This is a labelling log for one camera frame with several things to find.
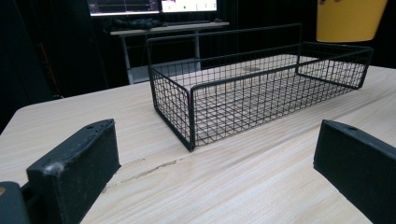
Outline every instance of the light wood tabletop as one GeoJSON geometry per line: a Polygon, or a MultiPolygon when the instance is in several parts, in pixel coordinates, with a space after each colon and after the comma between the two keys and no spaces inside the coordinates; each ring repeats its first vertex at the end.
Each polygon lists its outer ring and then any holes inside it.
{"type": "Polygon", "coordinates": [[[152,105],[148,82],[20,109],[0,135],[0,181],[83,126],[114,119],[122,167],[82,223],[370,223],[313,168],[320,123],[396,146],[396,70],[369,68],[361,90],[190,153],[152,105]]]}

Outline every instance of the dark wall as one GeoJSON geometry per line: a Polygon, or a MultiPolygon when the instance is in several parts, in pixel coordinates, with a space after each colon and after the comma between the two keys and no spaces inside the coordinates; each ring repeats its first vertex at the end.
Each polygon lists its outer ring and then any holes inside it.
{"type": "Polygon", "coordinates": [[[52,99],[45,73],[14,1],[0,6],[0,133],[19,108],[52,99]]]}
{"type": "Polygon", "coordinates": [[[27,2],[24,15],[30,14],[26,20],[34,21],[29,22],[31,36],[34,43],[44,47],[59,93],[67,97],[107,89],[104,63],[85,1],[27,2]]]}
{"type": "Polygon", "coordinates": [[[367,44],[375,50],[372,64],[396,68],[396,1],[388,1],[375,39],[367,44]]]}
{"type": "Polygon", "coordinates": [[[106,20],[91,19],[109,88],[128,85],[120,39],[104,31],[106,20]]]}

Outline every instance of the wood grain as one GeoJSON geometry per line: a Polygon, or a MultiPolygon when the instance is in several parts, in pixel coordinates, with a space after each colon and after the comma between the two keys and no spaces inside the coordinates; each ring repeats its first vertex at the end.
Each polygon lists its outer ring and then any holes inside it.
{"type": "Polygon", "coordinates": [[[82,223],[370,223],[313,169],[323,119],[396,146],[396,70],[363,88],[190,153],[155,113],[149,83],[19,110],[0,135],[1,181],[81,127],[114,119],[122,167],[82,223]]]}

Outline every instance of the wire mesh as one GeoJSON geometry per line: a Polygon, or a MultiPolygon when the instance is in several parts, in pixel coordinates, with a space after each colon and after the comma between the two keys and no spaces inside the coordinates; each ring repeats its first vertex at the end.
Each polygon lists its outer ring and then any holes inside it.
{"type": "Polygon", "coordinates": [[[192,151],[361,88],[371,55],[369,48],[299,42],[151,64],[154,107],[192,151]]]}

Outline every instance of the yellow object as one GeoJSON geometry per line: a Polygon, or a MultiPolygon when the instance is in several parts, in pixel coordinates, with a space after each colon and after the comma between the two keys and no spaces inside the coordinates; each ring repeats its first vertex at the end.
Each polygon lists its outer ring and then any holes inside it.
{"type": "Polygon", "coordinates": [[[317,41],[371,40],[388,0],[318,0],[317,41]]]}

